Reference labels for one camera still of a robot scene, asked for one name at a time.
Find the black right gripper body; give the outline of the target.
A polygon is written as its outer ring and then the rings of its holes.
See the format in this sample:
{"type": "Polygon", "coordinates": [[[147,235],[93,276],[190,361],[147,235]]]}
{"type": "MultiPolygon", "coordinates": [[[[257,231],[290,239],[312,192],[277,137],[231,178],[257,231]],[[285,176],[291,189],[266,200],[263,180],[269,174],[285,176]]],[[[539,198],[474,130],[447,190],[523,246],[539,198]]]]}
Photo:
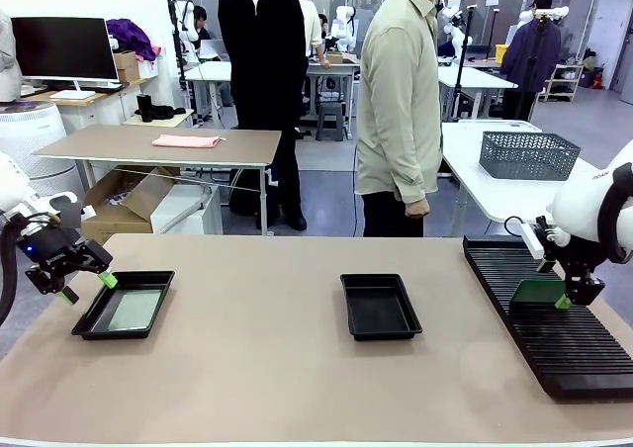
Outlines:
{"type": "Polygon", "coordinates": [[[599,243],[570,235],[559,226],[537,218],[537,238],[544,249],[544,259],[556,261],[569,277],[587,277],[601,263],[599,243]]]}

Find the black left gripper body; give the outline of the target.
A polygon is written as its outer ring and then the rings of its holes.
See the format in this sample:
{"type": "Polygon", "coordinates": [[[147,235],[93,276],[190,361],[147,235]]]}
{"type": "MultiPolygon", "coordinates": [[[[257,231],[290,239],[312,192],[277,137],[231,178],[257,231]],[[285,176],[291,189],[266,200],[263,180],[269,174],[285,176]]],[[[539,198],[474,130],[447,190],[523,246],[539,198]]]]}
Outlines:
{"type": "Polygon", "coordinates": [[[49,282],[77,271],[81,262],[72,252],[81,235],[74,228],[41,226],[21,235],[17,247],[33,262],[25,271],[31,282],[49,282]]]}

